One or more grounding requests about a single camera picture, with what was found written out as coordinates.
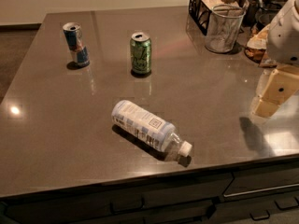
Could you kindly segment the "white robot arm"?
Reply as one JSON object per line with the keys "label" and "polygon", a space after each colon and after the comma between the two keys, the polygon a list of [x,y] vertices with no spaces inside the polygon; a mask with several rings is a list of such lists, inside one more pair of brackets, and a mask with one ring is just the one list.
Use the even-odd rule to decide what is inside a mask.
{"label": "white robot arm", "polygon": [[299,90],[299,0],[288,0],[270,22],[266,53],[277,65],[260,76],[252,111],[270,118]]}

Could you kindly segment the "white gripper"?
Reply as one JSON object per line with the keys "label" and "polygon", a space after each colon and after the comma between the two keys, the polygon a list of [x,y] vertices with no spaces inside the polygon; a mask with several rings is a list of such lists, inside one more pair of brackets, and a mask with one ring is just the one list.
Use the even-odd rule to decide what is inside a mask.
{"label": "white gripper", "polygon": [[[267,53],[278,63],[299,65],[299,24],[273,19],[267,37]],[[272,117],[299,90],[299,67],[277,66],[264,69],[252,101],[252,112],[262,118]]]}

